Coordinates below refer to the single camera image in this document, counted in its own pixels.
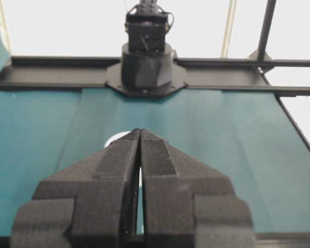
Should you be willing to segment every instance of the table surface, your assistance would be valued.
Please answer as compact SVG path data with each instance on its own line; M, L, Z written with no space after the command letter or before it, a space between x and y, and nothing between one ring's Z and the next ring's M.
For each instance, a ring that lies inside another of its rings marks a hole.
M228 175L257 233L310 231L310 152L273 94L183 89L146 100L103 88L0 91L0 236L40 180L134 128Z

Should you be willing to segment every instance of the black cylindrical base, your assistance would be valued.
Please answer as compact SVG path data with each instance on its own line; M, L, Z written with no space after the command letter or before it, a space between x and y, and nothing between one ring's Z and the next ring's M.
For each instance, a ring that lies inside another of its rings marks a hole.
M122 47L121 80L135 89L154 89L170 84L173 77L172 48L165 44L159 52L130 52L128 43Z

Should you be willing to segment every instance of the white background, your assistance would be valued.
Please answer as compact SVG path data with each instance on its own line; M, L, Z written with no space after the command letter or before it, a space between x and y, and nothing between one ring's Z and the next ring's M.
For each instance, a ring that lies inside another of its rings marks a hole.
M125 13L138 0L2 0L13 55L120 56ZM179 57L219 57L229 0L159 0L175 15L167 42ZM257 48L266 0L237 0L229 57ZM278 0L267 52L310 59L310 0ZM272 85L310 86L310 68L275 68ZM283 102L310 141L310 97Z

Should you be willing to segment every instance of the cable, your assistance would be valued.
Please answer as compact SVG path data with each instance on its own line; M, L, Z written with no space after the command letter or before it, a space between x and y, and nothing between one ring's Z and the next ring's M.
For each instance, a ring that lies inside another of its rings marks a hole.
M162 11L162 14L169 14L169 15L172 16L172 22L171 22L171 24L169 25L169 28L168 28L168 30L167 30L167 32L166 32L166 33L169 33L169 31L171 30L171 28L172 28L172 26L174 25L174 22L175 22L175 15L172 14L171 12L165 11L165 10L162 9L160 6L159 6L159 9Z
M126 3L126 0L123 0L124 1L124 5L125 5L125 9L126 9L126 12L128 12L128 5Z

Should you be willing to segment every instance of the white circular object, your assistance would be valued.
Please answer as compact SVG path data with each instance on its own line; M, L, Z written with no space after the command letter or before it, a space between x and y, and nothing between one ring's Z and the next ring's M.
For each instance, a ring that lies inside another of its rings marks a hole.
M104 144L104 147L107 147L108 145L110 145L111 142L122 138L123 136L127 135L128 133L130 133L131 131L125 131L125 132L120 132L120 133L116 133L113 136L111 136Z

